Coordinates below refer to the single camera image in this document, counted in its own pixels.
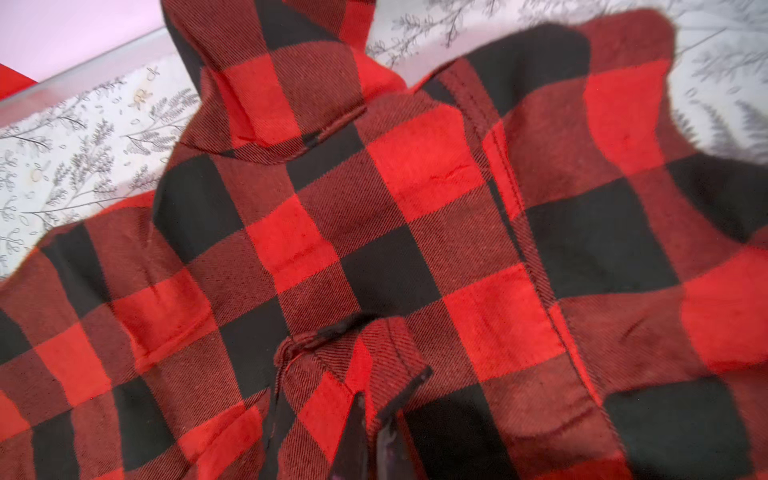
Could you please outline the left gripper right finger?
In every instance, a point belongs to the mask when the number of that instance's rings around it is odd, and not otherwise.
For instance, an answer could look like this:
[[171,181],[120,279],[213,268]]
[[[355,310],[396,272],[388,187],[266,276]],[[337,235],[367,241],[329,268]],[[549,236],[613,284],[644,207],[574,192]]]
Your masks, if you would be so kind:
[[395,416],[384,422],[377,434],[376,477],[378,480],[414,480],[414,465]]

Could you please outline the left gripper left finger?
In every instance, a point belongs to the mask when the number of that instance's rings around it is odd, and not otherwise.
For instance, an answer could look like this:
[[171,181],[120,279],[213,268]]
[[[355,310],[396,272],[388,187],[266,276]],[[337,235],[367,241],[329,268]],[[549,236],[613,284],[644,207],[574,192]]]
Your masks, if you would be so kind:
[[364,394],[358,392],[351,403],[330,467],[330,480],[365,480],[367,478],[368,445],[364,406]]

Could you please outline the red black plaid shirt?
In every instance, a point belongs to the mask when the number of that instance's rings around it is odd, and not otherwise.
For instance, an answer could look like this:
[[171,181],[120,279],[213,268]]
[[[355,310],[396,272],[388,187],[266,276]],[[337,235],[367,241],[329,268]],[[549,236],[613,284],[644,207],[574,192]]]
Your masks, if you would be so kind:
[[166,1],[154,191],[1,287],[5,479],[763,479],[767,169],[674,124],[673,24],[545,23],[419,85],[371,1]]

